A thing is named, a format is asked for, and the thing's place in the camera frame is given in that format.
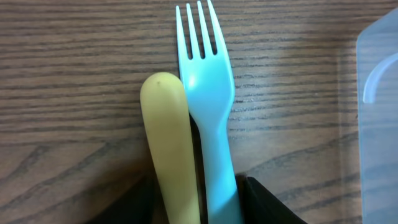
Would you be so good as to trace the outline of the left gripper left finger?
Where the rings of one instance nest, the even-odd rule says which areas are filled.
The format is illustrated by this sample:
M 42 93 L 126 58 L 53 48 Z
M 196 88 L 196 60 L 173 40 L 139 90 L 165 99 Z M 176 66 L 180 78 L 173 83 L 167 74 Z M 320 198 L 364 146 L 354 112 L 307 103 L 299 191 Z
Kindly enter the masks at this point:
M 144 177 L 86 224 L 151 224 L 155 183 Z

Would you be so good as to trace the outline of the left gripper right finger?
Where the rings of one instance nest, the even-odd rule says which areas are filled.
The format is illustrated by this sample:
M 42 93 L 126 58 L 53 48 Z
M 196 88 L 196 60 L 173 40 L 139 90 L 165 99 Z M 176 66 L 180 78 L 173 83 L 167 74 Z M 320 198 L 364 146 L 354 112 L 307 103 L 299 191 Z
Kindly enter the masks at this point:
M 236 176 L 245 223 L 307 224 L 254 177 Z

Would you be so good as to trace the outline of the yellow plastic fork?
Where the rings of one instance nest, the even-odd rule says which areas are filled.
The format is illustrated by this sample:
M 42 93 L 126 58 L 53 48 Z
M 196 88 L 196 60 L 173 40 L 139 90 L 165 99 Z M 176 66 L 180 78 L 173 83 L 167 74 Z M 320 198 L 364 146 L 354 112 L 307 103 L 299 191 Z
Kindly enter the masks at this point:
M 150 154 L 170 223 L 200 223 L 197 177 L 187 99 L 175 75 L 151 75 L 140 92 Z

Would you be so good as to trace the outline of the blue plastic fork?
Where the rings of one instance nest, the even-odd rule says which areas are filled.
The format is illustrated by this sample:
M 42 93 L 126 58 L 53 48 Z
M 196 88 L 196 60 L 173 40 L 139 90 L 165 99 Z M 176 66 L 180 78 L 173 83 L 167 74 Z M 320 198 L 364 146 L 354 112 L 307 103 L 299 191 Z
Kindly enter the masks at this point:
M 211 48 L 203 6 L 199 2 L 200 52 L 191 7 L 186 6 L 191 51 L 187 50 L 180 8 L 175 8 L 180 78 L 188 109 L 201 140 L 208 222 L 242 224 L 243 213 L 228 142 L 228 117 L 234 102 L 234 76 L 223 33 L 211 1 L 207 2 L 216 50 Z

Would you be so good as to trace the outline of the clear plastic container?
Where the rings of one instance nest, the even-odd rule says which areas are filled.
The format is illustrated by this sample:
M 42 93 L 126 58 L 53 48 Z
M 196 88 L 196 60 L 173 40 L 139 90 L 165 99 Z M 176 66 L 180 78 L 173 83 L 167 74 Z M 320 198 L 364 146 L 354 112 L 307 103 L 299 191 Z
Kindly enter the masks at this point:
M 397 10 L 360 33 L 358 128 L 363 223 L 397 223 Z

